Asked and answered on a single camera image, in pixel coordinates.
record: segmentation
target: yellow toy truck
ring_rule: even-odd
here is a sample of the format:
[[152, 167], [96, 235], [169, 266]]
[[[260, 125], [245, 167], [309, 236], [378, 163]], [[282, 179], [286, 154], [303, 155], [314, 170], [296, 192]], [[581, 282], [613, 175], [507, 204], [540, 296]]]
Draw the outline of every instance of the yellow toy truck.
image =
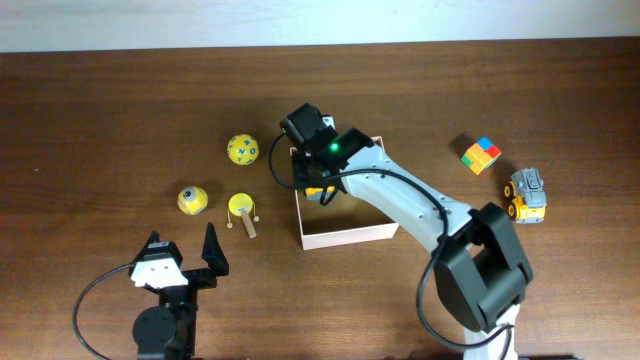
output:
[[504, 187], [504, 196], [511, 198], [508, 213], [517, 224], [544, 221], [547, 196], [543, 185], [544, 181], [535, 168], [519, 170], [511, 175], [511, 182]]

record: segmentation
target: wooden table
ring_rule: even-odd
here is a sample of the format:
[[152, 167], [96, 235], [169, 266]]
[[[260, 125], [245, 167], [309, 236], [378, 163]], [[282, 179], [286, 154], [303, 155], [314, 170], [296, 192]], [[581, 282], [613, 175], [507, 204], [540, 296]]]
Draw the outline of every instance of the wooden table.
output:
[[[450, 354], [416, 316], [429, 255], [406, 232], [301, 249], [293, 196], [265, 155], [304, 102], [382, 135], [399, 164], [476, 207], [502, 201], [513, 169], [537, 167], [549, 206], [543, 224], [517, 226], [535, 272], [519, 353], [637, 359], [638, 38], [0, 55], [1, 357], [89, 358], [71, 329], [80, 291], [154, 229], [184, 268], [203, 266], [208, 221], [231, 274], [200, 294], [200, 357]], [[254, 165], [227, 159], [237, 133], [258, 139]], [[462, 133], [489, 136], [502, 161], [474, 175], [451, 146]], [[286, 170], [286, 146], [275, 161]], [[199, 216], [176, 206], [187, 184], [209, 194]], [[256, 239], [224, 226], [236, 192], [257, 203]], [[427, 316], [462, 340], [434, 290]], [[81, 330], [134, 358], [131, 326], [156, 301], [119, 274], [86, 298]]]

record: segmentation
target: white cardboard box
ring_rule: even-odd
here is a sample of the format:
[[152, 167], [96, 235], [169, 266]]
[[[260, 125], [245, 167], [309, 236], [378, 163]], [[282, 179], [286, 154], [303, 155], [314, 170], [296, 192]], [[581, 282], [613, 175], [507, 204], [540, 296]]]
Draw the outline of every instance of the white cardboard box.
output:
[[[384, 150], [381, 137], [372, 137]], [[291, 148], [290, 155], [297, 150]], [[304, 250], [390, 239], [398, 224], [367, 202], [342, 192], [327, 206], [295, 192], [298, 224]]]

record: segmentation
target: black cable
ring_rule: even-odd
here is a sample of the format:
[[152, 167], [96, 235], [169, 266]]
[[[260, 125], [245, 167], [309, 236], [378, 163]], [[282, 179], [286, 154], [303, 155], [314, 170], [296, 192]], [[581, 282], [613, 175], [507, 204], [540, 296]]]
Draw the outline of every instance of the black cable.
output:
[[280, 180], [280, 178], [278, 177], [278, 175], [276, 174], [275, 169], [273, 168], [273, 149], [275, 149], [276, 144], [278, 144], [278, 141], [280, 141], [280, 139], [282, 139], [284, 137], [285, 133], [282, 133], [280, 135], [278, 135], [278, 137], [273, 141], [273, 144], [271, 144], [271, 149], [269, 149], [269, 170], [271, 170], [271, 175], [273, 176], [273, 179], [280, 184], [280, 186], [282, 186], [283, 188], [287, 189], [287, 190], [304, 190], [305, 188], [299, 188], [296, 187], [295, 185], [289, 185], [289, 184], [285, 184], [282, 180]]
[[87, 343], [87, 341], [84, 339], [84, 337], [82, 337], [82, 334], [80, 334], [80, 329], [78, 328], [78, 310], [80, 310], [80, 303], [82, 302], [82, 299], [84, 299], [84, 297], [87, 295], [89, 290], [91, 290], [91, 288], [93, 288], [97, 283], [101, 282], [102, 280], [108, 278], [109, 276], [111, 276], [111, 275], [113, 275], [115, 273], [118, 273], [120, 271], [126, 270], [126, 269], [128, 269], [130, 267], [133, 267], [134, 265], [135, 265], [134, 263], [121, 265], [121, 266], [118, 266], [117, 268], [115, 268], [113, 270], [110, 270], [110, 271], [100, 275], [97, 279], [93, 280], [93, 282], [91, 282], [91, 284], [89, 284], [89, 286], [87, 286], [86, 288], [84, 288], [84, 290], [82, 290], [82, 293], [78, 297], [78, 300], [76, 300], [76, 304], [73, 306], [73, 332], [76, 334], [76, 337], [78, 337], [78, 340], [80, 340], [80, 344], [82, 344], [82, 346], [84, 346], [85, 349], [87, 349], [90, 353], [95, 355], [98, 359], [110, 360], [108, 357], [100, 354], [98, 351], [96, 351], [94, 348], [92, 348]]
[[429, 201], [431, 201], [433, 203], [433, 205], [436, 207], [436, 209], [438, 210], [438, 213], [440, 215], [440, 219], [442, 219], [442, 234], [438, 238], [438, 246], [436, 247], [436, 249], [431, 254], [431, 259], [429, 260], [429, 263], [427, 264], [427, 267], [425, 268], [424, 273], [422, 274], [422, 277], [420, 278], [420, 283], [418, 285], [418, 291], [416, 293], [416, 311], [418, 312], [418, 318], [420, 319], [420, 322], [425, 327], [427, 332], [429, 334], [431, 334], [433, 337], [435, 337], [436, 340], [440, 341], [442, 344], [447, 345], [448, 347], [450, 347], [452, 349], [459, 350], [459, 351], [464, 351], [464, 350], [469, 350], [469, 349], [477, 349], [477, 348], [483, 347], [483, 346], [489, 344], [490, 342], [492, 342], [493, 340], [495, 340], [498, 336], [500, 336], [500, 334], [502, 334], [502, 332], [513, 328], [513, 325], [510, 325], [510, 324], [503, 325], [493, 335], [489, 336], [488, 338], [486, 338], [486, 339], [484, 339], [482, 341], [479, 341], [479, 342], [473, 343], [473, 344], [456, 343], [456, 342], [453, 342], [453, 341], [443, 337], [442, 335], [440, 335], [431, 326], [431, 324], [427, 320], [426, 316], [424, 315], [424, 310], [422, 308], [422, 298], [424, 297], [424, 290], [425, 290], [425, 287], [427, 285], [427, 280], [429, 280], [429, 275], [431, 275], [431, 272], [433, 271], [433, 268], [434, 268], [435, 264], [438, 262], [438, 260], [440, 260], [440, 256], [442, 255], [442, 252], [444, 250], [444, 246], [446, 244], [446, 241], [447, 241], [447, 239], [449, 239], [449, 236], [447, 235], [449, 233], [449, 219], [447, 217], [447, 210], [444, 208], [444, 206], [442, 206], [442, 204], [438, 201], [438, 199], [436, 199], [433, 195], [431, 195], [427, 190], [425, 190], [422, 186], [420, 186], [415, 181], [409, 179], [408, 177], [406, 177], [404, 175], [395, 173], [395, 172], [390, 171], [390, 170], [384, 170], [384, 169], [359, 169], [359, 170], [345, 171], [345, 172], [337, 174], [337, 175], [330, 175], [330, 176], [325, 176], [325, 177], [323, 177], [321, 179], [316, 179], [317, 183], [315, 183], [315, 182], [314, 183], [303, 183], [303, 182], [300, 182], [300, 183], [296, 183], [295, 185], [285, 184], [284, 182], [282, 182], [282, 180], [280, 180], [280, 178], [275, 173], [275, 170], [273, 168], [273, 161], [272, 161], [273, 149], [275, 148], [275, 146], [278, 143], [278, 141], [280, 141], [280, 139], [282, 139], [284, 136], [285, 136], [285, 134], [282, 133], [282, 134], [278, 135], [278, 137], [274, 140], [273, 144], [271, 145], [271, 149], [269, 150], [268, 162], [269, 162], [269, 169], [271, 170], [271, 174], [273, 175], [274, 179], [276, 180], [276, 182], [278, 184], [280, 184], [285, 189], [288, 189], [288, 190], [303, 190], [303, 189], [305, 189], [307, 187], [310, 187], [310, 186], [321, 187], [321, 186], [324, 186], [327, 183], [330, 183], [330, 182], [332, 182], [334, 180], [341, 179], [343, 177], [352, 176], [352, 175], [375, 173], [375, 174], [381, 174], [381, 176], [388, 175], [388, 176], [391, 176], [391, 177], [394, 177], [396, 179], [404, 181], [405, 183], [407, 183], [408, 185], [410, 185], [411, 187], [416, 189], [418, 192], [420, 192], [422, 195], [424, 195], [427, 199], [429, 199]]
[[507, 354], [509, 353], [509, 346], [511, 346], [511, 340], [513, 338], [513, 326], [507, 330], [507, 338], [504, 340], [504, 347], [502, 348], [502, 354], [500, 354], [500, 360], [504, 360], [507, 358]]

